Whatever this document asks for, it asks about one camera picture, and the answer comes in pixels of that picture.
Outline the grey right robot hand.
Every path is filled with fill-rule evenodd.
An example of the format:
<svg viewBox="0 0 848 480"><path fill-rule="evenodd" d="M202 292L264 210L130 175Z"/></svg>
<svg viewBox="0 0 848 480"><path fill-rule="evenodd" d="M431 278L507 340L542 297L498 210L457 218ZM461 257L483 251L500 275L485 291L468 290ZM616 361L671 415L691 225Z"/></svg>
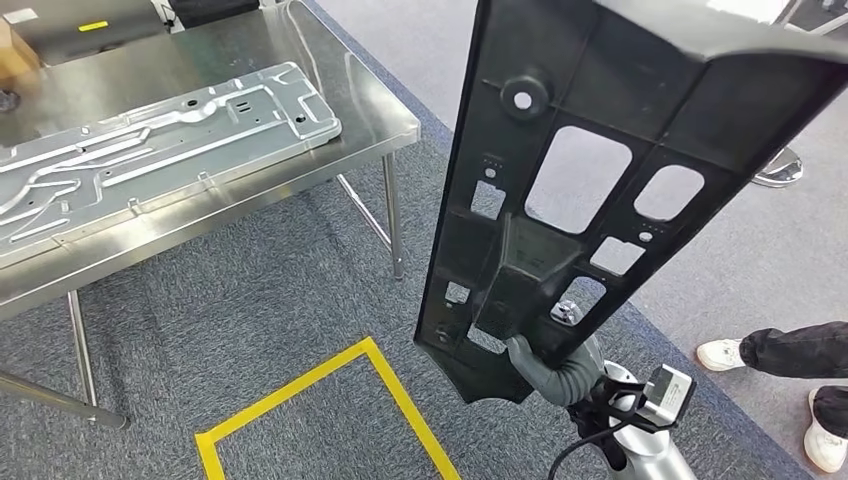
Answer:
<svg viewBox="0 0 848 480"><path fill-rule="evenodd" d="M571 300L560 300L550 311L553 320L574 325L582 318L580 308ZM552 370L532 351L529 341L522 335L510 337L505 342L509 360L524 380L542 396L553 396L555 400L564 395L566 382L563 371Z"/></svg>

